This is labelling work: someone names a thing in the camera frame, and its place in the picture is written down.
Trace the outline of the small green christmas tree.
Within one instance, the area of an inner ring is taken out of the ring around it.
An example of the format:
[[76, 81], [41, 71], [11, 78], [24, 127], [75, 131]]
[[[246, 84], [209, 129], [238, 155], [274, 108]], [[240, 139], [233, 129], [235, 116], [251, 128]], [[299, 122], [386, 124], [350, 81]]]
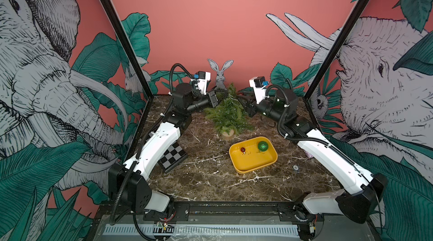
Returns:
[[211, 120], [214, 128], [223, 140], [230, 141], [246, 131], [252, 131], [253, 125], [241, 103], [237, 100], [236, 88], [233, 83], [228, 87], [228, 97], [216, 108], [204, 110], [206, 119]]

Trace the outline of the green glitter ball ornament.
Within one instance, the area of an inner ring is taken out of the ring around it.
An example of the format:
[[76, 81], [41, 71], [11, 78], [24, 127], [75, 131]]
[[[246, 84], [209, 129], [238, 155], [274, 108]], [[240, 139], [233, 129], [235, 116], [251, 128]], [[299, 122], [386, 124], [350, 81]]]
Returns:
[[269, 149], [269, 144], [266, 141], [260, 141], [257, 145], [259, 152], [265, 152]]

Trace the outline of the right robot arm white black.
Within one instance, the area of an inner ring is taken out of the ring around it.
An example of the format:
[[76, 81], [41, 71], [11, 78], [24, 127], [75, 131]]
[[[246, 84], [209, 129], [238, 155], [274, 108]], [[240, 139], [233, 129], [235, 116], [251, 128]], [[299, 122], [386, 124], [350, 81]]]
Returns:
[[262, 76], [250, 79], [252, 95], [237, 95], [248, 116], [261, 114], [276, 122], [284, 139], [296, 143], [311, 154], [341, 184], [342, 188], [329, 193], [304, 193], [293, 206], [300, 221], [311, 221], [318, 214], [344, 215], [363, 224], [380, 206], [388, 180], [372, 174], [339, 150], [306, 118], [297, 114], [298, 97], [291, 89], [270, 84]]

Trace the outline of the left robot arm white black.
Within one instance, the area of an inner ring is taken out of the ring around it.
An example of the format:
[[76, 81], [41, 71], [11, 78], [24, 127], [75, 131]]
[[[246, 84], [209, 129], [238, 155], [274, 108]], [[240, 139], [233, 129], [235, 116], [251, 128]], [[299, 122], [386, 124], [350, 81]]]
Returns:
[[171, 145], [181, 137], [192, 121], [192, 113], [215, 108], [219, 101], [217, 89], [207, 90], [210, 73], [188, 73], [189, 83], [170, 86], [171, 102], [151, 129], [145, 134], [149, 139], [143, 147], [123, 164], [109, 169], [109, 197], [114, 201], [110, 225], [121, 218], [117, 211], [126, 205], [133, 214], [149, 210], [171, 217], [170, 197], [152, 190], [148, 185], [150, 174]]

